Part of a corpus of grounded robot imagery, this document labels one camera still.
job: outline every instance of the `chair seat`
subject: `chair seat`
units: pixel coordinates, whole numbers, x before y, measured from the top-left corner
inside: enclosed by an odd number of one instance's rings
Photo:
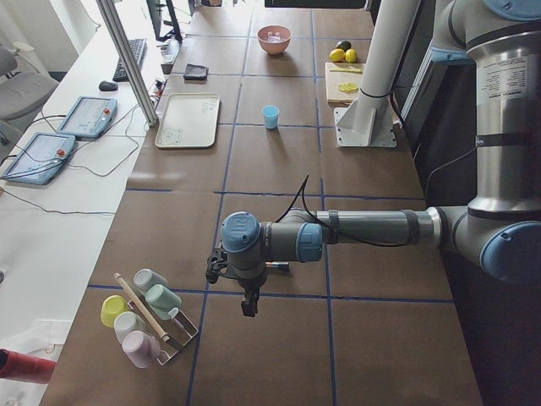
[[[45,104],[58,82],[42,74],[23,72],[0,83],[0,119],[13,120]]]

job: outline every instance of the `bowl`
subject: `bowl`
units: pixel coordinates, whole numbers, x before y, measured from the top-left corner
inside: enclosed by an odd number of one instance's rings
[[[257,32],[257,39],[264,51],[270,55],[278,55],[286,51],[291,40],[291,31],[281,25],[267,25]]]

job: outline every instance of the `folded cloth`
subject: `folded cloth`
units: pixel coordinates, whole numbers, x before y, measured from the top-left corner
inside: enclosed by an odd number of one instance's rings
[[[184,70],[184,80],[206,80],[206,74],[209,69],[202,65],[186,64],[186,70]]]

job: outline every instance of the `white table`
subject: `white table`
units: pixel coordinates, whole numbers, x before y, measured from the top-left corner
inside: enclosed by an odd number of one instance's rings
[[[126,6],[129,8],[118,4],[128,38],[149,38],[141,73],[151,89],[156,78],[163,80],[161,54],[142,9],[132,2]],[[107,96],[118,101],[114,120],[119,121],[137,106],[129,82],[120,83],[115,92],[98,90],[102,80],[111,80],[117,58],[107,28],[102,26],[44,106],[43,113],[67,114],[79,96]],[[55,127],[61,123],[50,121]],[[143,113],[136,108],[133,116],[130,113],[99,140],[77,151],[70,164],[107,173],[135,148],[134,140],[139,147],[142,145],[147,129]],[[25,146],[36,132],[52,129],[40,121],[28,128],[18,145]],[[84,143],[78,141],[77,147]],[[14,148],[12,153],[19,152]],[[48,185],[0,181],[0,186],[48,210],[115,212],[138,154],[139,148],[105,178],[86,169],[65,167]],[[0,167],[0,173],[10,162]],[[50,343],[63,342],[59,336],[67,335],[112,219],[113,215],[47,213],[5,193],[0,195],[0,270],[5,273],[0,284],[0,348],[26,353],[43,350],[47,341],[44,332],[51,332],[49,338],[56,336]],[[59,351],[37,355],[57,358]],[[24,405],[39,403],[44,390],[43,385],[0,380],[0,404],[23,395]]]

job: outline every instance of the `gray chair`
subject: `gray chair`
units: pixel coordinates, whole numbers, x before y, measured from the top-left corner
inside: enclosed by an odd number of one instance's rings
[[[0,148],[11,151],[13,143],[19,141],[36,114],[58,86],[48,76],[32,72],[12,74],[17,68],[17,59],[0,45]]]

